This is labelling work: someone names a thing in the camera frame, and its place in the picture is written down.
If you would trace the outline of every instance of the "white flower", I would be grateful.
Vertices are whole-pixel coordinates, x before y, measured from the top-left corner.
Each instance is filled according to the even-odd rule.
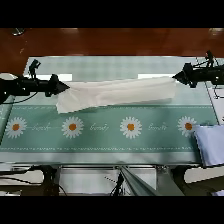
[[[78,117],[69,117],[62,125],[62,131],[66,138],[75,138],[82,134],[83,122]]]
[[[23,134],[23,131],[26,130],[26,121],[23,118],[15,117],[8,122],[5,131],[7,132],[8,138],[17,138]]]
[[[123,135],[126,135],[126,138],[130,139],[139,136],[141,134],[140,131],[142,130],[140,121],[134,117],[126,117],[126,119],[123,119],[120,127],[120,131],[123,131]]]
[[[194,118],[191,119],[190,117],[185,116],[179,119],[177,127],[179,131],[182,131],[182,135],[188,137],[194,131],[194,124],[196,123]]]

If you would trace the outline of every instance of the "light blue folded cloth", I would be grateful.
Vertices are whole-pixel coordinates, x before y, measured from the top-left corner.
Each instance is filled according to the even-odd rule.
[[[224,125],[197,125],[194,135],[197,139],[203,165],[224,164]],[[213,193],[213,195],[224,196],[224,190]]]

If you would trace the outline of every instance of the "folded cloth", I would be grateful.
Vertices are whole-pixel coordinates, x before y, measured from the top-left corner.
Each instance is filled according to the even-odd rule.
[[[58,96],[58,113],[115,104],[169,99],[175,96],[171,77],[104,82],[66,82],[70,88]]]
[[[195,127],[194,135],[197,139],[203,165],[213,166],[224,164],[224,126],[200,126]],[[213,193],[216,196],[224,196],[224,191]]]

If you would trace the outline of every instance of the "reddish-brown surface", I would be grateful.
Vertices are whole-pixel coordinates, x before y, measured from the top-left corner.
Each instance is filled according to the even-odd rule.
[[[22,74],[29,56],[165,55],[224,57],[224,29],[27,28],[0,29],[0,73]]]

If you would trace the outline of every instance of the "yellow flower center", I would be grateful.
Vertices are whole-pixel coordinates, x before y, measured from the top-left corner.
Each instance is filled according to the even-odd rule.
[[[13,131],[17,131],[17,130],[19,130],[19,124],[14,124],[14,125],[12,126],[12,130],[13,130]]]
[[[128,130],[133,131],[135,129],[134,124],[128,124]]]
[[[70,125],[69,125],[69,129],[70,129],[71,131],[74,131],[74,130],[76,129],[76,124],[70,124]]]
[[[186,123],[185,128],[190,131],[192,129],[192,124]]]

